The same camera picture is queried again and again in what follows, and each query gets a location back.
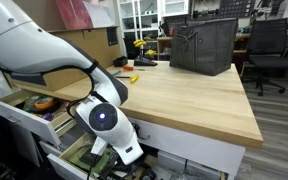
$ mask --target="wooden floor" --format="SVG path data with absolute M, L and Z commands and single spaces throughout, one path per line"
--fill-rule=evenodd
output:
M 260 150 L 246 149 L 237 180 L 288 180 L 288 82 L 273 82 L 285 86 L 285 94 L 265 85 L 259 97 L 254 84 L 244 84 L 264 144 Z

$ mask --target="black office chair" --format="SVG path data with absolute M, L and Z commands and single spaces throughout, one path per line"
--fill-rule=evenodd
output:
M 258 69 L 257 78 L 248 79 L 242 77 L 243 83 L 256 82 L 256 88 L 260 88 L 259 96 L 263 96 L 263 84 L 279 87 L 279 93 L 285 92 L 285 87 L 270 82 L 263 78 L 265 71 L 280 71 L 288 69 L 286 59 L 286 39 L 288 22 L 285 19 L 255 21 L 251 29 L 251 37 L 248 40 L 247 60 Z

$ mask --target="wooden table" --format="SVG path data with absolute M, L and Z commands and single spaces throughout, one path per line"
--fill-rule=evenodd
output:
M 122 79 L 129 89 L 129 98 L 120 108 L 132 122 L 151 123 L 172 132 L 169 137 L 174 138 L 163 141 L 169 143 L 156 143 L 157 148 L 201 161 L 229 173 L 233 179 L 244 147 L 261 147 L 261 132 L 233 64 L 215 77 L 173 68 L 162 61 L 156 67 L 137 68 L 145 71 L 122 71 L 125 76 L 138 73 L 139 79 L 134 84 Z M 120 68 L 107 70 L 113 73 Z M 86 78 L 55 92 L 19 87 L 73 100 L 87 95 L 90 81 Z M 182 146 L 190 146 L 194 151 Z

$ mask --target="white robotic arm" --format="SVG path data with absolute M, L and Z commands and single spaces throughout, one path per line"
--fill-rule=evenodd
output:
M 84 130 L 100 137 L 92 152 L 110 143 L 125 164 L 142 155 L 131 123 L 117 108 L 127 100 L 126 86 L 80 48 L 44 31 L 11 0 L 0 0 L 0 67 L 16 75 L 71 67 L 95 77 L 97 93 L 77 107 L 75 117 Z

